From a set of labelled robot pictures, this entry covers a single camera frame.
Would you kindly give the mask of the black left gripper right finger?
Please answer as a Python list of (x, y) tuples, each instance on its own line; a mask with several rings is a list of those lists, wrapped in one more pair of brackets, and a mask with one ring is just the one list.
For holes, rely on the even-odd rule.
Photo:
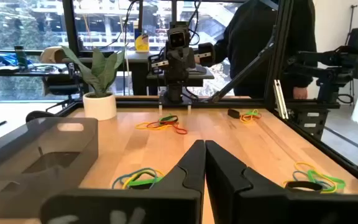
[(358, 224), (358, 195), (287, 190), (216, 142), (205, 144), (206, 181), (217, 224)]

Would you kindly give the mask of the blue rubber band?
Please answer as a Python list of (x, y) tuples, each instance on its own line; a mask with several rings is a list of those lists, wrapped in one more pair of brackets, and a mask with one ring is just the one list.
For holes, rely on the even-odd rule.
[(332, 185), (330, 185), (329, 183), (322, 181), (322, 180), (315, 180), (312, 177), (309, 177), (309, 175), (306, 172), (302, 172), (299, 170), (294, 171), (292, 174), (293, 180), (295, 180), (295, 181), (299, 181), (299, 178), (296, 176), (297, 174), (301, 174), (301, 175), (307, 177), (310, 182), (314, 182), (314, 183), (321, 185), (324, 190), (329, 190), (332, 187)]
[(141, 168), (141, 169), (139, 169), (139, 170), (135, 170), (134, 172), (130, 172), (130, 173), (128, 173), (128, 174), (121, 175), (121, 176), (117, 177), (117, 178), (113, 181), (113, 183), (111, 184), (111, 188), (112, 188), (112, 189), (115, 189), (115, 186), (116, 186), (117, 183), (120, 183), (120, 184), (121, 184), (121, 187), (122, 187), (123, 183), (124, 183), (132, 174), (134, 174), (134, 173), (137, 172), (137, 171), (144, 170), (144, 169), (152, 169), (152, 168), (149, 168), (149, 167)]

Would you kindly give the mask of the green rubber bands bottom centre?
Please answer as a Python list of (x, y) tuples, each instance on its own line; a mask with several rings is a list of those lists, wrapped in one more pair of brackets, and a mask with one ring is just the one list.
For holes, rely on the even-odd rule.
[[(321, 173), (320, 171), (317, 171), (314, 166), (312, 166), (311, 164), (308, 164), (306, 162), (296, 162), (295, 163), (295, 171), (297, 171), (297, 170), (302, 171), (302, 172), (306, 172), (306, 173), (309, 170), (315, 170), (316, 172)], [(285, 184), (287, 182), (290, 182), (290, 181), (295, 181), (295, 180), (286, 180), (286, 181), (284, 181), (284, 183), (283, 183), (284, 188), (285, 188)], [(328, 192), (328, 191), (323, 189), (321, 192), (313, 192), (313, 193), (317, 193), (317, 194), (335, 194), (336, 192), (337, 192), (337, 190), (333, 190), (332, 192)]]

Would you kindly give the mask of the grey translucent plastic bin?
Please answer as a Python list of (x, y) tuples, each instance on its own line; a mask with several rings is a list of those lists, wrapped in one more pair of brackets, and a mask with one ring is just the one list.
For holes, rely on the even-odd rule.
[(35, 218), (98, 158), (98, 120), (39, 118), (0, 137), (0, 218)]

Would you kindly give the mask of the black laptop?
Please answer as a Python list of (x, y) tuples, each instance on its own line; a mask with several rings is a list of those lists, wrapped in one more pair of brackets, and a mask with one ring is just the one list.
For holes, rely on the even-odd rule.
[[(205, 70), (206, 70), (206, 73), (190, 72), (188, 81), (187, 81), (187, 86), (188, 87), (191, 87), (191, 86), (202, 87), (204, 80), (213, 80), (214, 75), (209, 71), (208, 68), (205, 68)], [(167, 85), (165, 82), (165, 79), (164, 79), (164, 73), (161, 73), (159, 75), (149, 73), (146, 76), (145, 84), (147, 86), (152, 86), (152, 87)]]

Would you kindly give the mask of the yellow bag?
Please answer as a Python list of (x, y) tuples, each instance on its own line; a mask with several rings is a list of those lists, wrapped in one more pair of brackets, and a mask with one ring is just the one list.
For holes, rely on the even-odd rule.
[(139, 29), (135, 30), (135, 51), (140, 53), (149, 52), (149, 36), (142, 33)]

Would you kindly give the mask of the green plant in white pot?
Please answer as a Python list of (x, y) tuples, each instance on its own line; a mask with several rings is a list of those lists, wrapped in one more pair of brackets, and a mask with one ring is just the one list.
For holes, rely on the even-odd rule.
[(117, 77), (117, 69), (124, 61), (125, 52), (120, 51), (105, 57), (99, 49), (94, 49), (92, 66), (88, 68), (71, 49), (63, 46), (62, 50), (79, 67), (82, 79), (93, 88), (92, 92), (83, 95), (85, 116), (98, 121), (115, 117), (116, 98), (114, 93), (109, 91), (109, 87)]

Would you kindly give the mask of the black equipment box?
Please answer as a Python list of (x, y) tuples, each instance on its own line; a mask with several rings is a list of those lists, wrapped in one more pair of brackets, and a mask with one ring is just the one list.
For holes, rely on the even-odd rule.
[(327, 109), (295, 109), (291, 120), (303, 131), (320, 140), (329, 110)]

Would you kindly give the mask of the person's hand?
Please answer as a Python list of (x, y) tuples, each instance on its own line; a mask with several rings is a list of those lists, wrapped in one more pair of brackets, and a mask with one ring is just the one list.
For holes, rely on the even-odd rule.
[(307, 87), (294, 87), (293, 88), (293, 98), (296, 100), (305, 100), (308, 98), (308, 89)]

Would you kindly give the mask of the dark bottle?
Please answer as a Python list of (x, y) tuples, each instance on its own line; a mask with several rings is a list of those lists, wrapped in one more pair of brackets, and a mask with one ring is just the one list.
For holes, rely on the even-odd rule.
[(27, 56), (25, 54), (24, 47), (21, 45), (16, 45), (14, 50), (16, 53), (17, 65), (21, 69), (28, 69)]

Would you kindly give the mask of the black side desk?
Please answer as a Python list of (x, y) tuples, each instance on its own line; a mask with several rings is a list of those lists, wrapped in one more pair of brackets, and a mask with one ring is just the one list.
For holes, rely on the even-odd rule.
[(33, 63), (28, 69), (18, 66), (0, 67), (0, 101), (46, 101), (60, 100), (65, 96), (44, 96), (42, 77), (52, 76), (42, 63)]

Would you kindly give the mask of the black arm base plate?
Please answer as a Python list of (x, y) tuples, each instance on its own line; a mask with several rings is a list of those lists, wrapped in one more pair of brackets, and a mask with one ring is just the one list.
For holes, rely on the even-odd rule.
[(158, 102), (166, 107), (180, 107), (193, 104), (193, 98), (188, 95), (180, 95), (178, 99), (171, 99), (167, 92), (162, 93)]

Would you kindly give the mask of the black diagonal frame brace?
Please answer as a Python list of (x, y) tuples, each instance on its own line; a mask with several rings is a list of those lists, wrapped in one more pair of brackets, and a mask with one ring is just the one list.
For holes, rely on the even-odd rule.
[(221, 90), (217, 91), (213, 96), (209, 97), (205, 102), (217, 103), (226, 94), (240, 84), (245, 78), (247, 78), (259, 65), (266, 61), (272, 54), (274, 48), (275, 37), (272, 35), (267, 45), (259, 52), (253, 61), (251, 61), (245, 68), (243, 68), (227, 85)]

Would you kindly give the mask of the black vertical frame post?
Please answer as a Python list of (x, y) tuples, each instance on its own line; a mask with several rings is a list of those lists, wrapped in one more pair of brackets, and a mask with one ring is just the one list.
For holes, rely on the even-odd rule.
[(295, 0), (280, 0), (275, 21), (274, 44), (270, 56), (268, 77), (265, 88), (265, 107), (271, 111), (275, 109), (273, 81), (279, 80), (283, 68), (285, 49), (287, 46), (288, 31), (290, 29), (293, 4)]

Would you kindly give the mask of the silver frame bracket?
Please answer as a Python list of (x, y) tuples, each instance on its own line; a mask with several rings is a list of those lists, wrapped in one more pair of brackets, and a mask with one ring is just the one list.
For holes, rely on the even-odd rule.
[(278, 109), (278, 113), (282, 119), (288, 119), (288, 111), (285, 104), (284, 95), (282, 92), (282, 86), (280, 80), (273, 81), (273, 90), (276, 99), (276, 105)]

